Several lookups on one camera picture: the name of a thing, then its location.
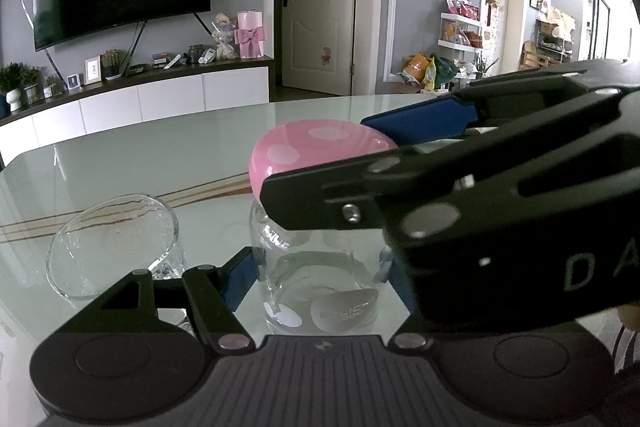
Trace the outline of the pink jar lid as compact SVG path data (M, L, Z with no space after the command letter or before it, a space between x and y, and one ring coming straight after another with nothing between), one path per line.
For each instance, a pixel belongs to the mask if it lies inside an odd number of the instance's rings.
M259 197L273 174L386 152L396 143L363 124L334 119L305 119L281 124L264 134L250 154L250 186Z

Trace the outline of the clear glass jar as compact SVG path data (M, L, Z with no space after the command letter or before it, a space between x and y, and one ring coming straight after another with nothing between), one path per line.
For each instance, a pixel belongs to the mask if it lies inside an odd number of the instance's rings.
M286 231L257 200L248 223L270 332L341 336L372 331L394 257L382 231Z

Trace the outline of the white snack shelf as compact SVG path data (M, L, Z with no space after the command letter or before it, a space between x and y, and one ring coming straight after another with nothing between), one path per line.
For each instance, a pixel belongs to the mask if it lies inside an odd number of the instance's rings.
M445 0L445 12L440 14L442 46L461 52L481 50L483 31L480 8L471 0Z

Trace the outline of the clear drinking glass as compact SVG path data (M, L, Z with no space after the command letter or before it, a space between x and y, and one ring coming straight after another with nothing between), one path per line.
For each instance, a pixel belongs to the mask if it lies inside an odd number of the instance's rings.
M52 239L47 280L70 301L91 300L134 270L155 280L186 269L175 211L146 194L122 195L73 217Z

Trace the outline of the pink gift box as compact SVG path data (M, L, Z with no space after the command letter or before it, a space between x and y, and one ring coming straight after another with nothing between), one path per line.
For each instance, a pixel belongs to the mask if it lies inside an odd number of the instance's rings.
M238 27L234 31L234 42L242 60L263 57L266 37L262 12L242 11L236 14L236 19Z

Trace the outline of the white tv cabinet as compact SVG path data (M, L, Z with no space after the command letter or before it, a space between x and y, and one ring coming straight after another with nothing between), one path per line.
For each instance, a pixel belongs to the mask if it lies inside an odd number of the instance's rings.
M1 121L1 164L30 150L142 122L266 104L269 57L147 72L21 109Z

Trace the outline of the potted plant white pot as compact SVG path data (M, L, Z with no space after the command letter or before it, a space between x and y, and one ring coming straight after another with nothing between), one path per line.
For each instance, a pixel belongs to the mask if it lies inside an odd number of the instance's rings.
M29 80L29 69L23 63L10 63L1 67L1 93L12 113L22 106L22 88Z

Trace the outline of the white photo frame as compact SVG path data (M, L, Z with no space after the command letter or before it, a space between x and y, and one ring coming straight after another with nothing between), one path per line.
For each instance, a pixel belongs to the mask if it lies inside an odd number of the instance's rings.
M85 60L85 76L84 85L91 86L95 83L102 81L102 62L101 57L98 55L93 58Z

